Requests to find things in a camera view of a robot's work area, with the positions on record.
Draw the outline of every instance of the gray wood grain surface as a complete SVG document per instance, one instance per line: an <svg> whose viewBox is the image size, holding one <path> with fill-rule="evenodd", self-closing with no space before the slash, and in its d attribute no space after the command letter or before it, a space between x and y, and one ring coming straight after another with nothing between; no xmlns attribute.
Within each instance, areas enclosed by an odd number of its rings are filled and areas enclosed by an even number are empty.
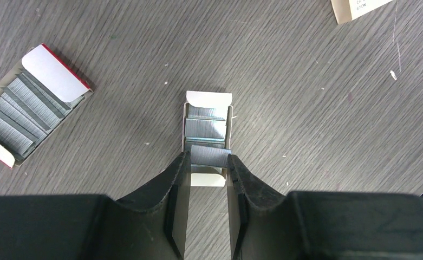
<svg viewBox="0 0 423 260"><path fill-rule="evenodd" d="M423 192L423 1L341 26L328 0L0 1L0 79L40 43L95 94L0 194L129 193L180 152L186 90L233 94L232 151L282 193ZM230 259L223 188L192 189L186 258Z"/></svg>

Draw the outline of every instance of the box lid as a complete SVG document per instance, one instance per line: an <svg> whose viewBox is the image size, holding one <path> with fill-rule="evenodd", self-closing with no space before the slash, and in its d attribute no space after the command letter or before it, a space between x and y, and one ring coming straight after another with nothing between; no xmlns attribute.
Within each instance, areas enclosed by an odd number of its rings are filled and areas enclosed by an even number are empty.
<svg viewBox="0 0 423 260"><path fill-rule="evenodd" d="M217 173L192 173L191 187L224 187L224 176Z"/></svg>
<svg viewBox="0 0 423 260"><path fill-rule="evenodd" d="M186 92L187 102L195 107L220 108L232 104L232 93L190 91Z"/></svg>
<svg viewBox="0 0 423 260"><path fill-rule="evenodd" d="M89 91L56 55L41 44L22 58L23 67L63 102L72 102Z"/></svg>

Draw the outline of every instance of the dust speck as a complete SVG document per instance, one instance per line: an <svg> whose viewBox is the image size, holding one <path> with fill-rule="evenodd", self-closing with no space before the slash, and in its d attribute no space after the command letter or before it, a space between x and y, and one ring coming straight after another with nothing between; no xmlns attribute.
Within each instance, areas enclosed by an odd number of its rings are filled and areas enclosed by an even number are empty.
<svg viewBox="0 0 423 260"><path fill-rule="evenodd" d="M348 93L347 99L349 103L353 101L353 94L351 92Z"/></svg>
<svg viewBox="0 0 423 260"><path fill-rule="evenodd" d="M394 71L392 71L392 70L390 70L390 75L392 76L392 78L393 78L394 80L397 80L397 79L398 79L398 78L396 77L395 72L394 72Z"/></svg>
<svg viewBox="0 0 423 260"><path fill-rule="evenodd" d="M396 47L398 48L399 72L401 73L401 54L399 53L399 43L398 42L396 42Z"/></svg>

